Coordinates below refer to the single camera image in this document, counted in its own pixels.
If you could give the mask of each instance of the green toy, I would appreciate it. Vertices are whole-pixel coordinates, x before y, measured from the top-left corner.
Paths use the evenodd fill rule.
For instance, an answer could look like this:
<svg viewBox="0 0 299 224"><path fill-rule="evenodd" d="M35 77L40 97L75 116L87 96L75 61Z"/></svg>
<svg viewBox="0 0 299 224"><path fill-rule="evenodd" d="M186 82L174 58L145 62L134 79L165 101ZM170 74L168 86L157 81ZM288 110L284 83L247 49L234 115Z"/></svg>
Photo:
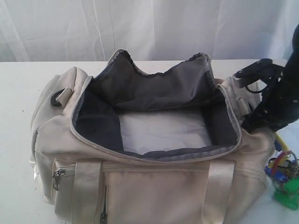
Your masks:
<svg viewBox="0 0 299 224"><path fill-rule="evenodd" d="M282 189L275 191L273 198L282 205L297 210L299 207L299 179L289 180Z"/></svg>

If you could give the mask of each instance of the bag opening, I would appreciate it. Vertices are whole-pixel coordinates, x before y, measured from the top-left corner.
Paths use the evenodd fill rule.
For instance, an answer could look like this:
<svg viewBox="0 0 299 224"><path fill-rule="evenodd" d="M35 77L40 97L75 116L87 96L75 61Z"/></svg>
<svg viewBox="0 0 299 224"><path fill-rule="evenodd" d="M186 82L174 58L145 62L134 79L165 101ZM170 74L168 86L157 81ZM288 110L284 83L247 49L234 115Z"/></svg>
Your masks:
<svg viewBox="0 0 299 224"><path fill-rule="evenodd" d="M205 54L146 74L117 51L85 89L72 122L86 139L145 159L207 157L237 143Z"/></svg>

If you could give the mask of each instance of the black device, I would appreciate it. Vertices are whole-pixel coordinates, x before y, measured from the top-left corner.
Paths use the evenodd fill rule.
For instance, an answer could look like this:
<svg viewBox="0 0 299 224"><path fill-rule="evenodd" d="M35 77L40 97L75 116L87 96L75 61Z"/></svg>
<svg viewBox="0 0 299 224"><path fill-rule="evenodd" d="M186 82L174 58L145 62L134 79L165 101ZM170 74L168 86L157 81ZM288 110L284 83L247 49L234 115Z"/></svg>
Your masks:
<svg viewBox="0 0 299 224"><path fill-rule="evenodd" d="M274 132L299 119L299 25L293 35L293 52L285 67L261 59L233 75L238 88L261 93L262 101L246 115L242 127L249 133L260 127L270 127ZM248 85L261 80L266 87L252 91Z"/></svg>

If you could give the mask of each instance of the beige duffel bag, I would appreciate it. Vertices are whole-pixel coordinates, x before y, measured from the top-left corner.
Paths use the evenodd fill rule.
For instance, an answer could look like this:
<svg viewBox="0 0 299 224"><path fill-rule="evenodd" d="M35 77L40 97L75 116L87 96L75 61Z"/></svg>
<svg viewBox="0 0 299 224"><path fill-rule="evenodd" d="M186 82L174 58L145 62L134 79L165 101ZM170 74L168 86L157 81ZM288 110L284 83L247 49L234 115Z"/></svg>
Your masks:
<svg viewBox="0 0 299 224"><path fill-rule="evenodd" d="M124 50L95 78L55 76L31 124L43 199L73 224L237 223L267 187L274 134L244 131L259 96L221 82L205 54L146 74Z"/></svg>

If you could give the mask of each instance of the white curtain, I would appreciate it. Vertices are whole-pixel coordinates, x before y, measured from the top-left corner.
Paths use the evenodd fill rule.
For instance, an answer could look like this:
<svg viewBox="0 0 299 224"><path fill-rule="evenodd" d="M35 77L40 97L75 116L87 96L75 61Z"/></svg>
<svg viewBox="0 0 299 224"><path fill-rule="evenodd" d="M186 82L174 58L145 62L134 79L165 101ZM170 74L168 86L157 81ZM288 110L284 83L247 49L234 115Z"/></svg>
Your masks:
<svg viewBox="0 0 299 224"><path fill-rule="evenodd" d="M0 0L0 61L288 58L299 0Z"/></svg>

